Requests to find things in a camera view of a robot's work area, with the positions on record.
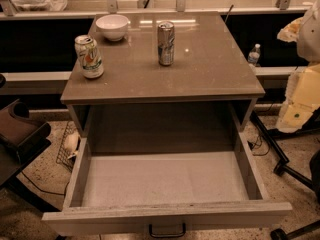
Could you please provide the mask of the white ceramic bowl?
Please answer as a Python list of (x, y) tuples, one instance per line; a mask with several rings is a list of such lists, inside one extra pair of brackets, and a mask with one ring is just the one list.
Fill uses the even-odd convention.
[(96, 29), (106, 39), (119, 41), (127, 33), (129, 19), (126, 16), (110, 14), (96, 20)]

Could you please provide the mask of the clear plastic water bottle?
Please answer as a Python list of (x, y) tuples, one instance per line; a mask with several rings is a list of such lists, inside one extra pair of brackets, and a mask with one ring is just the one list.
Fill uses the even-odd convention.
[(256, 66), (260, 58), (260, 55), (260, 45), (256, 44), (248, 54), (248, 63), (253, 66)]

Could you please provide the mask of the tall silver drink can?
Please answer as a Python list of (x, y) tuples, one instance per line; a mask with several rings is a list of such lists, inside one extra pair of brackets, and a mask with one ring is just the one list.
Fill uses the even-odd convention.
[(174, 62), (175, 27), (171, 21), (162, 21), (157, 28), (158, 61), (163, 66)]

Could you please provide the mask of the black stand legs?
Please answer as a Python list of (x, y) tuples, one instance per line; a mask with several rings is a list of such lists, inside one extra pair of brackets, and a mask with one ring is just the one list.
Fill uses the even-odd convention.
[[(316, 197), (319, 197), (319, 178), (315, 175), (315, 169), (316, 166), (319, 164), (319, 155), (316, 153), (312, 159), (310, 160), (311, 165), (311, 178), (308, 179), (295, 169), (291, 168), (289, 163), (289, 158), (285, 155), (283, 150), (280, 148), (280, 146), (277, 144), (277, 142), (274, 140), (272, 135), (270, 134), (270, 130), (268, 130), (262, 121), (259, 119), (258, 115), (253, 112), (250, 116), (251, 122), (258, 128), (266, 142), (269, 144), (269, 146), (276, 152), (276, 154), (279, 157), (279, 161), (276, 164), (276, 166), (273, 169), (273, 172), (278, 175), (282, 176), (284, 173), (289, 174), (294, 179), (305, 185), (307, 188), (311, 189)], [(292, 231), (290, 233), (286, 233), (281, 228), (275, 229), (270, 233), (272, 240), (294, 240), (295, 238), (298, 238), (302, 235), (305, 235), (307, 233), (311, 233), (317, 229), (320, 228), (320, 220), (317, 220), (309, 225), (306, 225), (304, 227), (301, 227), (295, 231)]]

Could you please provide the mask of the dark chair on left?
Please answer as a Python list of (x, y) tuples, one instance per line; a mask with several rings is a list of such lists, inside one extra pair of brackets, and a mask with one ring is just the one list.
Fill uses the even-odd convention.
[(27, 106), (15, 100), (0, 110), (0, 188), (7, 188), (40, 212), (58, 209), (30, 191), (18, 178), (51, 142), (51, 126), (29, 115)]

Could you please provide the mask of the green white soda can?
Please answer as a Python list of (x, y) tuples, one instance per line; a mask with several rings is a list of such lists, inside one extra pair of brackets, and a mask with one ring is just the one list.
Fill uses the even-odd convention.
[(88, 79), (102, 76), (104, 68), (96, 40), (90, 35), (80, 35), (75, 38), (74, 47), (83, 76)]

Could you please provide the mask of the grey top drawer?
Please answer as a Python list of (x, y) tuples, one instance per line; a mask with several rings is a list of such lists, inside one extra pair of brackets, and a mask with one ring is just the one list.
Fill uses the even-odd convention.
[(97, 155), (83, 137), (63, 208), (43, 219), (64, 236), (269, 227), (291, 206), (268, 196), (239, 137), (233, 151), (149, 155)]

